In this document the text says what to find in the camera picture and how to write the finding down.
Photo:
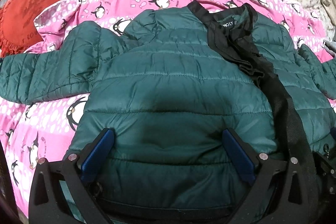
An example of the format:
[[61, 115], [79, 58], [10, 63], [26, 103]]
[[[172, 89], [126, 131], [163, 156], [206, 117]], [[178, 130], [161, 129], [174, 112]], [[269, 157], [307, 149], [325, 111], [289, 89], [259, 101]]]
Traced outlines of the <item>grey cloth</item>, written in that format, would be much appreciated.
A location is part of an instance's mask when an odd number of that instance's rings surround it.
[[329, 42], [325, 40], [323, 42], [323, 48], [333, 57], [333, 59], [336, 58], [336, 41]]

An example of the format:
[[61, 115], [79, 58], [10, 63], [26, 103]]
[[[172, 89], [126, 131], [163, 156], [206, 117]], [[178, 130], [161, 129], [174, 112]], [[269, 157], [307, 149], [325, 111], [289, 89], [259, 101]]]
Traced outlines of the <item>pink penguin blanket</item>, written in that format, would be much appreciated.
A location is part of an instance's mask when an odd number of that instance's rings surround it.
[[[76, 153], [104, 128], [116, 132], [98, 176], [108, 204], [229, 209], [242, 198], [221, 131], [272, 153], [272, 110], [252, 79], [209, 47], [191, 1], [62, 0], [35, 19], [40, 46], [1, 60], [1, 141], [23, 211], [38, 160]], [[325, 34], [316, 17], [279, 0], [263, 0], [265, 8], [196, 1], [229, 31], [252, 22], [310, 147], [333, 147], [335, 60], [315, 54]]]

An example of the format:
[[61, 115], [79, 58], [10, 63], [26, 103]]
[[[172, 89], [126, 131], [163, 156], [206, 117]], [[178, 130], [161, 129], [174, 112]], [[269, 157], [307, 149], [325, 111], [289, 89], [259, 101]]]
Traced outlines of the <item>dark green puffer jacket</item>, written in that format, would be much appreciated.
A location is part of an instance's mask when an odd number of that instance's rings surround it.
[[1, 59], [1, 97], [88, 94], [64, 159], [41, 159], [31, 223], [328, 222], [335, 60], [249, 4], [86, 21], [58, 51]]

